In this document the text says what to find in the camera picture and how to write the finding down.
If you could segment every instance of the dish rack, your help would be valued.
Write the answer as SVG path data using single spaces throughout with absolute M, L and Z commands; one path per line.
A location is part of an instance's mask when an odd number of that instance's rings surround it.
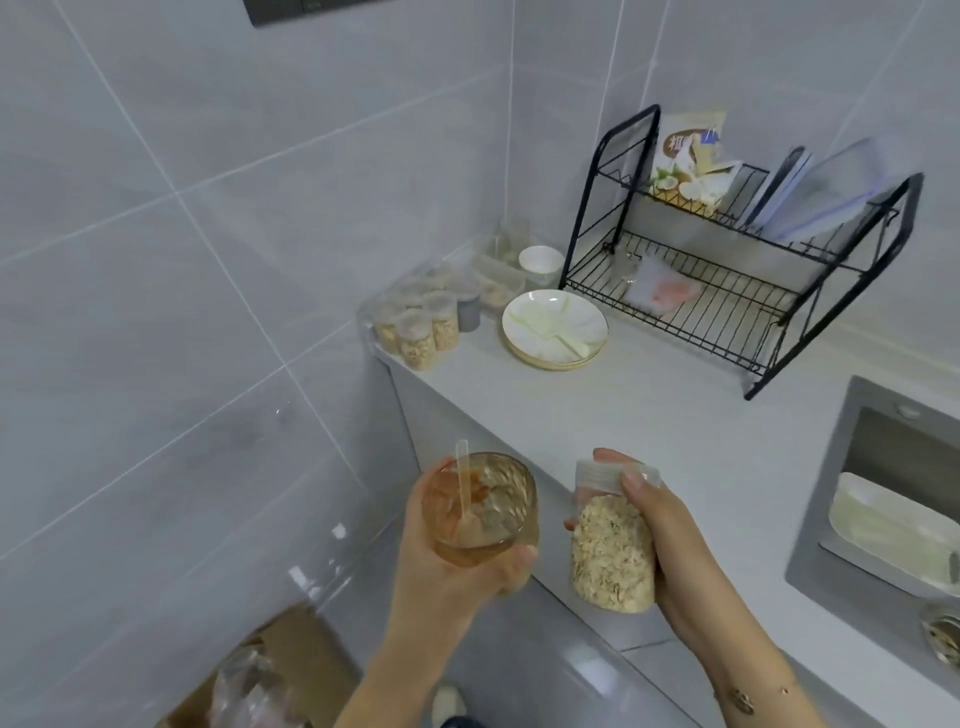
M 779 242 L 737 222 L 769 174 L 765 169 L 744 164 L 709 217 L 685 206 L 682 198 L 653 189 L 650 168 L 659 131 L 660 106 L 653 105 L 600 139 L 570 236 L 560 288 L 606 303 L 746 370 L 749 383 L 744 397 L 751 400 L 900 254 L 913 231 L 924 175 L 915 174 L 892 192 L 871 200 L 856 219 L 834 231 L 803 242 Z M 589 211 L 596 220 L 585 225 Z M 683 219 L 669 217 L 678 213 Z M 677 227 L 688 229 L 690 216 L 702 221 L 695 226 L 696 237 L 713 238 L 706 250 L 702 240 L 692 246 L 694 252 L 689 240 L 667 244 L 653 234 L 641 234 L 658 226 L 651 223 L 660 224 L 660 236 Z M 730 245 L 737 246 L 745 259 L 724 261 Z M 626 303 L 627 284 L 610 280 L 618 246 L 626 246 L 633 258 L 655 255 L 699 280 L 703 292 L 662 317 Z M 749 263 L 758 253 L 768 264 L 770 255 L 778 259 L 776 276 L 753 275 L 747 265 L 740 264 Z M 770 279 L 784 278 L 783 271 L 791 281 Z M 803 281 L 797 282 L 798 276 Z

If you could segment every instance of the shoe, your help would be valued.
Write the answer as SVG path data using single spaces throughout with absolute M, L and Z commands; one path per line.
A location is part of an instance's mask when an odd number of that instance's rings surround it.
M 430 711 L 433 728 L 441 728 L 449 718 L 466 714 L 467 704 L 460 691 L 452 685 L 440 685 L 433 695 L 433 708 Z

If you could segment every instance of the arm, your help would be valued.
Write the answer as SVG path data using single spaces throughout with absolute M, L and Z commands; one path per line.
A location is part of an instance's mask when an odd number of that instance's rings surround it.
M 634 462 L 609 449 L 594 460 Z M 657 603 L 696 655 L 728 728 L 827 728 L 797 684 L 793 669 L 736 592 L 684 503 L 636 471 L 622 478 L 624 496 L 650 526 L 657 551 Z M 568 522 L 567 527 L 575 525 Z M 746 708 L 743 695 L 753 706 Z
M 490 597 L 522 584 L 537 556 L 513 546 L 472 569 L 437 556 L 421 502 L 446 458 L 424 473 L 407 500 L 387 631 L 359 687 L 334 728 L 410 728 L 420 714 L 473 616 Z

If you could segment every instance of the wire shelf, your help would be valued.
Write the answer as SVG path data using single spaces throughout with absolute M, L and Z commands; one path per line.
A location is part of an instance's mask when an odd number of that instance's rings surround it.
M 764 169 L 743 165 L 721 206 L 709 217 L 681 202 L 679 197 L 661 194 L 647 182 L 639 183 L 650 178 L 651 153 L 659 130 L 660 107 L 652 106 L 601 138 L 584 185 L 560 287 L 590 296 L 746 370 L 754 378 L 745 393 L 750 400 L 900 254 L 913 232 L 924 175 L 913 175 L 895 190 L 871 201 L 862 214 L 836 230 L 804 242 L 779 242 L 764 238 L 762 231 L 737 225 L 768 174 Z M 608 149 L 617 144 L 622 149 L 605 159 Z M 631 173 L 622 171 L 630 168 L 634 170 Z M 607 206 L 614 197 L 604 191 L 600 199 L 608 202 L 600 209 L 606 211 L 586 224 L 588 207 L 597 209 L 590 202 L 594 183 L 600 180 L 615 182 L 627 190 L 627 195 L 621 193 L 615 204 Z M 803 285 L 777 284 L 739 269 L 739 264 L 737 268 L 723 265 L 640 234 L 648 211 L 641 207 L 631 213 L 636 198 L 654 200 L 737 236 L 789 253 L 783 257 L 794 264 L 799 262 L 795 256 L 803 258 L 812 275 L 804 270 Z M 604 233 L 602 237 L 591 242 L 600 232 Z M 613 256 L 620 246 L 630 258 L 642 260 L 652 255 L 684 276 L 699 280 L 704 285 L 703 292 L 661 317 L 630 305 L 623 300 L 628 284 L 611 280 Z M 719 256 L 722 247 L 723 243 L 718 242 L 710 250 L 717 251 Z

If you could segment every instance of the black panel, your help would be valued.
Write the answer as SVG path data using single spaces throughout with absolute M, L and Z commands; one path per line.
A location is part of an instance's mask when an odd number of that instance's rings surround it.
M 243 0 L 255 26 L 293 20 L 311 12 L 325 12 L 373 0 Z

